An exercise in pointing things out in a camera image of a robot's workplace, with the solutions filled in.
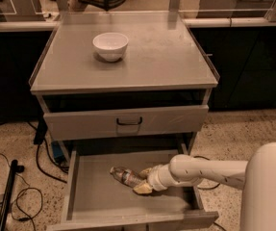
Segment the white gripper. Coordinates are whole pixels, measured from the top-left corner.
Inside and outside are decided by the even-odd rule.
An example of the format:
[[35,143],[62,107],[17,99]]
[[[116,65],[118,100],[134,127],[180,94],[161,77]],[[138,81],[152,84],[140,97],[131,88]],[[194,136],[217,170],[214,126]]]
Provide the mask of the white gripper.
[[134,187],[134,192],[137,194],[149,194],[153,190],[161,192],[169,187],[172,187],[176,181],[172,177],[169,170],[169,165],[158,165],[142,170],[138,174],[142,179],[147,178]]

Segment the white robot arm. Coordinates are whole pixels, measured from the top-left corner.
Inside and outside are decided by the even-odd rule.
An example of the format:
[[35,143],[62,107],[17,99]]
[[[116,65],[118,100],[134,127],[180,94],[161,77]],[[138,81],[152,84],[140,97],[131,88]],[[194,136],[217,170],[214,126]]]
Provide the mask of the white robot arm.
[[207,161],[176,155],[144,171],[138,194],[195,186],[203,179],[242,191],[240,231],[276,231],[276,142],[261,146],[248,161]]

